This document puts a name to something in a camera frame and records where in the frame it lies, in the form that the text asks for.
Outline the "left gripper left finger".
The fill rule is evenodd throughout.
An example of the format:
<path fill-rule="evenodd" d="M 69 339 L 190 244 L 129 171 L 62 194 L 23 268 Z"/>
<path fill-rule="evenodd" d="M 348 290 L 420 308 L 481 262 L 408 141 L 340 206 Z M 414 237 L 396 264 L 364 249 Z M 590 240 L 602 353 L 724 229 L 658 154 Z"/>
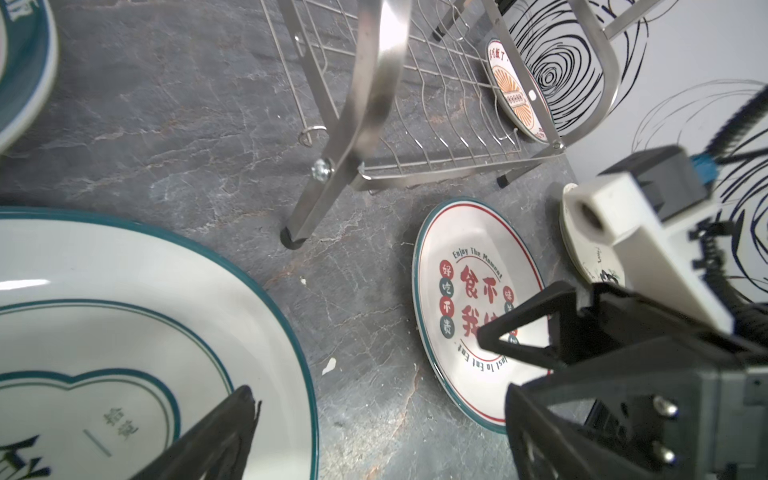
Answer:
<path fill-rule="evenodd" d="M 237 388 L 141 471 L 136 479 L 241 479 L 259 423 L 261 402 Z"/>

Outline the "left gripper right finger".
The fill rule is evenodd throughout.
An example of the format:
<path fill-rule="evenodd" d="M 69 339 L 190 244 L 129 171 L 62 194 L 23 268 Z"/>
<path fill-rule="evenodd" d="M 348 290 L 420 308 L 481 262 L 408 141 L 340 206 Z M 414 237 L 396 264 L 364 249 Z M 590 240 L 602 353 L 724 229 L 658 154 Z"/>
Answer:
<path fill-rule="evenodd" d="M 767 351 L 736 337 L 666 336 L 506 395 L 522 479 L 763 479 Z"/>

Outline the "red character plate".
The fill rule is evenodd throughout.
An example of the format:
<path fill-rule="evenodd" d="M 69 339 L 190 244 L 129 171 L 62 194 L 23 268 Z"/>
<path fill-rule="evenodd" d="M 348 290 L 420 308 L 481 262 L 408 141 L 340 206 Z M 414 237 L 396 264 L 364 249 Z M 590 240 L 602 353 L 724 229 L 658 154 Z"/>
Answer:
<path fill-rule="evenodd" d="M 508 385 L 548 372 L 482 349 L 476 333 L 544 289 L 529 249 L 492 207 L 448 200 L 419 230 L 411 278 L 419 335 L 439 383 L 469 419 L 504 433 Z"/>

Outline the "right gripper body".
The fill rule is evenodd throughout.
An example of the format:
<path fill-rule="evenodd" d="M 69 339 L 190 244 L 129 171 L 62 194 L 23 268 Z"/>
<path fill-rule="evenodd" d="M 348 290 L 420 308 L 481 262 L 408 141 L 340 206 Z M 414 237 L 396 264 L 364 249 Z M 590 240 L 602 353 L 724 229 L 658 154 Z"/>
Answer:
<path fill-rule="evenodd" d="M 591 303 L 559 301 L 557 370 L 703 372 L 767 367 L 767 343 L 719 331 L 615 284 L 595 284 Z"/>

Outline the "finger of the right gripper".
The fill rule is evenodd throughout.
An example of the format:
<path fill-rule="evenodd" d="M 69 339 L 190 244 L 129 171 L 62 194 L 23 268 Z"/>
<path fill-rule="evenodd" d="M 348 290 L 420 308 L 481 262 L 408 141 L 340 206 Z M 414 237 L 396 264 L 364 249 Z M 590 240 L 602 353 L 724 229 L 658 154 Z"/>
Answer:
<path fill-rule="evenodd" d="M 502 340 L 504 334 L 547 316 L 553 316 L 556 321 L 553 345 L 537 347 Z M 510 312 L 479 327 L 476 338 L 484 350 L 546 370 L 558 370 L 575 358 L 574 347 L 569 342 L 577 327 L 576 289 L 565 281 L 557 281 Z"/>

